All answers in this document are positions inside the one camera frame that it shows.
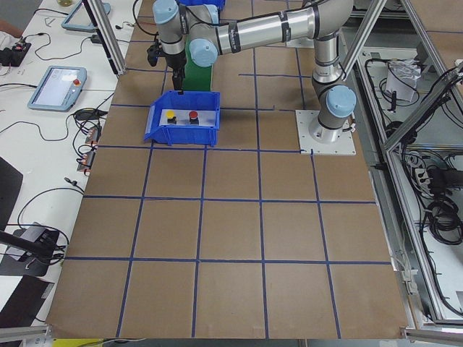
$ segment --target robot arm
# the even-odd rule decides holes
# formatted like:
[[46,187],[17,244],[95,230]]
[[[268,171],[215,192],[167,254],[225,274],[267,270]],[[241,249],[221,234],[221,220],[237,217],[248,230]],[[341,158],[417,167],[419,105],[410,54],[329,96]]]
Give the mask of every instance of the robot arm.
[[182,90],[186,35],[192,60],[200,67],[211,66],[221,54],[295,38],[314,39],[313,86],[321,111],[310,131],[317,141],[331,143],[337,140],[356,103],[355,94],[341,80],[338,54],[338,31],[349,19],[353,4],[354,0],[304,0],[300,9],[219,25],[214,6],[186,7],[175,0],[156,0],[153,13],[160,42],[155,41],[151,50],[155,56],[166,57],[174,70],[174,88]]

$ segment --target white table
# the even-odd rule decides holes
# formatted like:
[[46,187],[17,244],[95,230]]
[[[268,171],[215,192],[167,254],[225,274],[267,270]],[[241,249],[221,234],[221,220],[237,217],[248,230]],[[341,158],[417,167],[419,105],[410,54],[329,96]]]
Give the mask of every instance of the white table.
[[[110,3],[111,12],[109,19],[112,26],[133,22],[132,1],[105,0]],[[43,0],[40,8],[55,9],[69,12],[72,7],[61,7],[56,0]],[[39,54],[43,58],[67,56],[80,50],[83,38],[91,36],[91,33],[79,33],[67,31],[61,27],[64,16],[53,12],[37,12],[24,32],[24,36],[36,33],[48,33],[51,36],[51,45],[41,49]],[[120,40],[130,40],[133,29],[124,25],[121,30],[115,30],[116,37]],[[27,53],[20,67],[12,68],[6,76],[0,77],[0,84],[9,82],[27,83],[37,85],[50,65],[85,67],[88,80],[84,90],[77,99],[74,107],[68,112],[34,111],[27,108],[27,102],[33,94],[33,89],[28,87],[1,87],[0,89],[0,130],[16,121],[29,121],[39,124],[43,136],[49,139],[61,138],[66,134],[65,119],[80,108],[96,107],[114,91],[117,78],[114,76],[101,45],[95,45],[86,40],[82,47],[82,53],[64,60],[41,61],[34,50],[48,42],[46,35],[30,37],[27,41],[33,45]],[[122,53],[127,52],[128,43],[119,42]],[[111,99],[103,106],[102,110],[109,108]],[[72,148],[72,140],[77,132],[72,118],[67,122],[69,136],[60,142],[45,142],[38,129],[32,125],[18,124],[0,134],[0,156],[19,170],[23,176],[20,195],[14,207],[10,223],[16,223],[17,215],[22,207],[37,193],[55,187],[72,188],[64,181],[64,177],[75,180],[84,189],[87,177],[77,172],[76,154]],[[79,134],[77,145],[84,143],[85,136]],[[72,235],[72,229],[82,200],[82,195],[69,190],[59,190],[45,194],[29,205],[21,218],[21,223],[32,222],[53,226],[62,230],[68,237]],[[12,233],[17,227],[7,227],[6,231]],[[65,244],[63,236],[59,237],[58,244]],[[0,244],[0,252],[4,252],[6,246]],[[50,266],[42,279],[57,283],[60,265]],[[12,276],[0,276],[0,308],[4,306],[20,278]],[[54,289],[48,296],[45,304],[38,313],[38,318],[44,320],[51,306]]]

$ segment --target blue joint cap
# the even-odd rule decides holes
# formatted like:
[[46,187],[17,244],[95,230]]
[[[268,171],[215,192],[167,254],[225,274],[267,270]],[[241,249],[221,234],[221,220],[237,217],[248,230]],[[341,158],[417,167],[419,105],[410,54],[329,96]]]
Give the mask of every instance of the blue joint cap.
[[164,24],[175,17],[179,11],[179,5],[175,0],[156,0],[153,4],[154,21],[156,24]]
[[326,106],[337,118],[346,118],[354,112],[357,96],[345,85],[336,85],[328,91]]
[[218,24],[218,10],[216,5],[204,5],[211,15],[212,24]]
[[191,58],[199,67],[210,67],[218,57],[217,48],[204,38],[196,38],[190,42]]

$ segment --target blue bin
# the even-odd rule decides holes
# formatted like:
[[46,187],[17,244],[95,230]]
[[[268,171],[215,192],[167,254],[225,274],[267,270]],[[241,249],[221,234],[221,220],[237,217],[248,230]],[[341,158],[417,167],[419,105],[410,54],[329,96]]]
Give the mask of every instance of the blue bin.
[[195,5],[216,5],[218,9],[222,10],[225,7],[225,0],[179,0],[180,4],[187,6]]
[[[199,113],[199,125],[166,124],[161,120],[163,110],[188,110]],[[208,126],[201,125],[201,111],[208,112]],[[158,143],[173,144],[217,144],[217,131],[220,129],[220,93],[184,92],[175,90],[164,93],[151,104],[146,124],[145,140],[153,139]]]

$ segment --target tablet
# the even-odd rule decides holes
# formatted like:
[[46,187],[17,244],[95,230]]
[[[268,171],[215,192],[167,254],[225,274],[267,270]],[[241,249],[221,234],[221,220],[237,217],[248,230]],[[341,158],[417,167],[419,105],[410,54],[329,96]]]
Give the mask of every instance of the tablet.
[[68,111],[87,79],[83,67],[49,67],[27,104],[33,110]]
[[[111,5],[103,3],[104,12],[108,14],[111,11]],[[79,1],[74,9],[64,18],[61,26],[66,30],[85,31],[92,33],[95,31],[93,24],[88,16],[87,11],[81,1]]]

